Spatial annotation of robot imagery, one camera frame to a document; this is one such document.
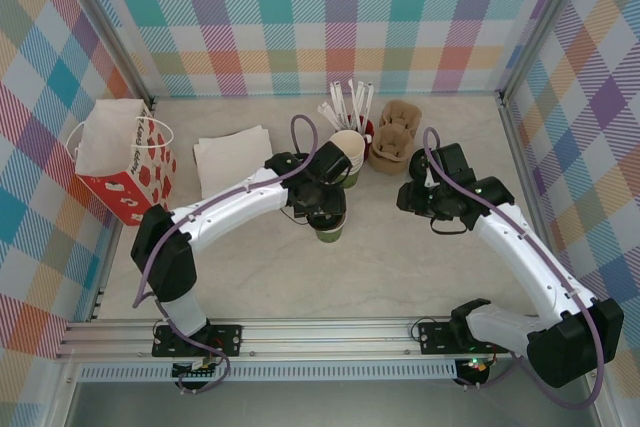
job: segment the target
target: paper bag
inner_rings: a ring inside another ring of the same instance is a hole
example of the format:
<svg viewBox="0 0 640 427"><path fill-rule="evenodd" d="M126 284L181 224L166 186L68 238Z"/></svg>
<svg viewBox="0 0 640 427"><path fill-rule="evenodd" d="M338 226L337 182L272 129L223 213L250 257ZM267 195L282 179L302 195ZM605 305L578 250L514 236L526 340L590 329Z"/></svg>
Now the paper bag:
<svg viewBox="0 0 640 427"><path fill-rule="evenodd" d="M75 156L70 153L76 175L122 223L139 225L155 204L168 209L177 168L168 147L173 132L151 117L142 100L98 100L82 125ZM169 131L169 140L160 125Z"/></svg>

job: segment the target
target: white paper cup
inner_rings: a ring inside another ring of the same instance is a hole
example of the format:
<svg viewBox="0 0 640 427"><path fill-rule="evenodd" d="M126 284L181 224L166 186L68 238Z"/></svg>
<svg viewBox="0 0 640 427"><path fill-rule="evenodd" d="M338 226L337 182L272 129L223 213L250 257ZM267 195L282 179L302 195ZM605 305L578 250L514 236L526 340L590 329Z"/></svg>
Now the white paper cup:
<svg viewBox="0 0 640 427"><path fill-rule="evenodd" d="M351 170L345 169L338 178L338 182L342 181L344 179L343 175L349 172L349 176L344 180L343 186L345 189L353 187L358 180L358 173L364 163L364 149L366 144L362 134L355 130L341 130L333 134L329 140L342 150L351 162Z"/></svg>

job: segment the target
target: red paper cup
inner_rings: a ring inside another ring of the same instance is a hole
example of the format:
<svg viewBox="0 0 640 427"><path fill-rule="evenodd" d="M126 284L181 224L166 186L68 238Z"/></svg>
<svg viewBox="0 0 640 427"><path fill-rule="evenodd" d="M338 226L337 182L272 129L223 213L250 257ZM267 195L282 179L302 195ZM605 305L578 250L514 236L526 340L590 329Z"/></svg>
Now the red paper cup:
<svg viewBox="0 0 640 427"><path fill-rule="evenodd" d="M360 116L360 122L364 121L364 117ZM364 160L367 160L367 157L369 157L369 147L371 146L371 142L373 142L373 122L371 122L370 120L367 120L367 127L364 129L364 133L366 135L370 135L371 136L371 140L367 140L364 139Z"/></svg>

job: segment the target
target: bag handle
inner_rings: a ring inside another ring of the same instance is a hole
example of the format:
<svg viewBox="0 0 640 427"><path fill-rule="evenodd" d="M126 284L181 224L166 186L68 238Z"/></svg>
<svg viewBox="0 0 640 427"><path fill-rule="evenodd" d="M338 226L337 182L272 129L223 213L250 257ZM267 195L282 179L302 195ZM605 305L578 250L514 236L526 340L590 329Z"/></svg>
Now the bag handle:
<svg viewBox="0 0 640 427"><path fill-rule="evenodd" d="M173 142L173 138L175 137L175 135L173 133L173 130L171 130L171 127L169 127L167 124L165 124L164 122L162 122L160 120L156 120L153 117L145 117L143 115L138 115L136 117L136 120L139 120L139 119L150 120L152 122L155 122L157 124L162 125L165 129L167 129L169 131L169 133L171 134L171 138L169 140L167 140L164 144L160 144L160 145L135 145L135 144L131 144L131 147L136 147L138 149L159 149L160 147L166 147L171 142ZM80 127L84 126L85 123L86 122L83 120L78 125L76 125L75 128L69 134L69 137L67 137L67 141L64 143L64 150L67 152L67 155L71 159L71 162L73 162L74 164L76 163L76 159L78 158L78 147L76 147L73 150L73 155L72 155L71 152L69 151L69 141L71 140L71 137L73 137L73 134L75 134Z"/></svg>
<svg viewBox="0 0 640 427"><path fill-rule="evenodd" d="M73 150L73 155L71 155L71 152L69 152L69 141L71 140L71 137L73 137L73 134L75 134L80 127L84 126L84 124L85 124L85 121L83 120L78 125L76 125L75 128L69 134L69 137L67 137L67 141L64 143L64 150L67 152L67 155L71 159L71 162L73 162L74 164L76 163L76 159L78 158L78 147L76 147Z"/></svg>
<svg viewBox="0 0 640 427"><path fill-rule="evenodd" d="M160 145L136 145L136 144L131 144L131 147L136 147L138 149L159 149L160 147L166 147L171 142L173 142L173 137L174 137L173 130L171 130L171 127L169 127L167 124L165 124L161 120L156 120L153 117L145 117L144 115L138 115L136 117L136 120L140 120L140 119L150 120L152 122L155 122L156 124L160 124L161 126L163 126L165 129L167 129L169 131L169 133L171 134L171 138L169 140L167 140L164 144L160 144Z"/></svg>

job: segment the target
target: colorful plaid backdrop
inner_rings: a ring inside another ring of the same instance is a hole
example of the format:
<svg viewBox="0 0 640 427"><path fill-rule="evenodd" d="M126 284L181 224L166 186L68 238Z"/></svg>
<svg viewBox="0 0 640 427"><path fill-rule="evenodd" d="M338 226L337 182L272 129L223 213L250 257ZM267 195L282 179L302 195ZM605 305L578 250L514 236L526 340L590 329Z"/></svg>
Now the colorful plaid backdrop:
<svg viewBox="0 0 640 427"><path fill-rule="evenodd" d="M526 0L103 0L160 95L493 91Z"/></svg>
<svg viewBox="0 0 640 427"><path fill-rule="evenodd" d="M511 77L511 72L513 72L513 68L516 62L518 61L518 59L520 58L522 49L524 49L525 45L527 45L527 42L529 42L529 39L531 38L531 35L533 34L535 27L538 25L538 22L540 21L540 15L544 11L544 8L546 7L549 1L550 0L538 0L536 2L536 6L531 11L531 15L527 20L527 25L525 26L524 30L520 34L520 37L518 38L518 43L516 44L515 48L511 52L511 56L509 57L509 61L507 62L507 67L504 69L504 72L500 77L500 82L498 82L498 85L495 90L504 90L504 87L507 81Z"/></svg>
<svg viewBox="0 0 640 427"><path fill-rule="evenodd" d="M91 301L112 217L64 142L129 96L76 0L0 0L0 426L31 426L67 322Z"/></svg>
<svg viewBox="0 0 640 427"><path fill-rule="evenodd" d="M513 100L560 259L625 311L609 371L640 425L640 0L571 0Z"/></svg>

